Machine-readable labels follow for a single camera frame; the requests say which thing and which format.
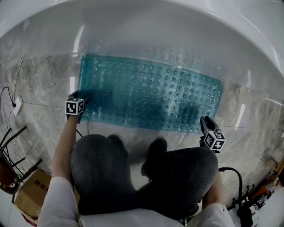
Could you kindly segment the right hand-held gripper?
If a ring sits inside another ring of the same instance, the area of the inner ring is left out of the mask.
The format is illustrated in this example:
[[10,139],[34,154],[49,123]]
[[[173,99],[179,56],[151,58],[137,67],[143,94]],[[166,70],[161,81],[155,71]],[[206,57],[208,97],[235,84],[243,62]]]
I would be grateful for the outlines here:
[[201,117],[200,127],[203,133],[199,141],[200,147],[220,153],[226,143],[226,139],[216,122],[209,116]]

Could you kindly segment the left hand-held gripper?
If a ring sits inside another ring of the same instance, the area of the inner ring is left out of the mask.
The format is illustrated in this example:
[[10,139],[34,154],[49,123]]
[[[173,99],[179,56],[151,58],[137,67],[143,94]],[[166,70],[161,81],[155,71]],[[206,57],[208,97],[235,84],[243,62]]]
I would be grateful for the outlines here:
[[82,114],[84,112],[84,106],[88,104],[91,99],[91,94],[87,94],[84,99],[79,98],[79,92],[75,91],[68,96],[68,99],[65,101],[65,114],[67,119],[70,116],[77,116],[77,123],[80,123]]

